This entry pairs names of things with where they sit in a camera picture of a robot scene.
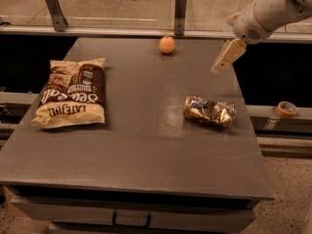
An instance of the black handle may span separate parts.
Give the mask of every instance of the black handle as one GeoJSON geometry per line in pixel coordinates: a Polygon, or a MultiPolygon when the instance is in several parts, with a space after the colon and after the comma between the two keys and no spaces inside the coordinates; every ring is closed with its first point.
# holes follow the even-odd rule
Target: black handle
{"type": "Polygon", "coordinates": [[[128,224],[120,224],[120,223],[117,223],[116,219],[117,219],[117,213],[115,212],[114,215],[113,215],[113,218],[112,218],[112,224],[113,226],[117,227],[117,226],[123,226],[123,227],[138,227],[138,228],[148,228],[149,227],[149,224],[150,224],[150,218],[151,218],[151,215],[149,214],[147,216],[147,219],[146,219],[146,223],[144,225],[140,225],[140,226],[136,226],[136,225],[128,225],[128,224]]]}

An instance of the metal post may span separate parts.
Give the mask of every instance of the metal post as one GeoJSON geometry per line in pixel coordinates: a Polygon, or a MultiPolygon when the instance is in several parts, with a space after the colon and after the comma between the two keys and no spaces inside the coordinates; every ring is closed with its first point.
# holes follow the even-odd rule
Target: metal post
{"type": "Polygon", "coordinates": [[[55,31],[64,31],[68,26],[66,18],[63,16],[60,9],[59,0],[46,0],[50,11],[53,27],[55,31]]]}
{"type": "Polygon", "coordinates": [[[175,35],[184,34],[187,0],[175,0],[175,35]]]}

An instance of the desk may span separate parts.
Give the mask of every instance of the desk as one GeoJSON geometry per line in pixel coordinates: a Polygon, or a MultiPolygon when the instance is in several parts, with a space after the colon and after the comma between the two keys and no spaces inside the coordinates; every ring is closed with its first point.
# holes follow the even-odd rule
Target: desk
{"type": "Polygon", "coordinates": [[[34,219],[107,232],[149,220],[143,233],[238,233],[253,221],[254,205],[274,199],[235,73],[210,71],[223,41],[176,39],[169,56],[158,43],[77,40],[65,59],[106,58],[107,124],[31,127],[37,99],[0,152],[0,182],[16,190],[13,204],[34,219]],[[193,94],[233,101],[234,125],[185,119],[193,94]]]}

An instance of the chip bag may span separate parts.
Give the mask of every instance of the chip bag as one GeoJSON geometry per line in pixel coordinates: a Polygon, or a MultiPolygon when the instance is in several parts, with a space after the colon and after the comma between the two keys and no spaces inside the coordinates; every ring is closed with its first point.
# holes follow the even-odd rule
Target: chip bag
{"type": "Polygon", "coordinates": [[[50,129],[105,123],[104,62],[105,58],[51,60],[49,80],[31,125],[50,129]]]}

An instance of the drawer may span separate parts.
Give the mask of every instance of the drawer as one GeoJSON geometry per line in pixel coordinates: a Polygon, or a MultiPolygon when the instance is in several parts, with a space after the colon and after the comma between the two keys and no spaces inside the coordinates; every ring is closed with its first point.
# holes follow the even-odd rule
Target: drawer
{"type": "Polygon", "coordinates": [[[35,220],[137,227],[148,230],[238,233],[254,220],[251,210],[179,208],[151,211],[136,204],[15,196],[12,204],[35,220]]]}

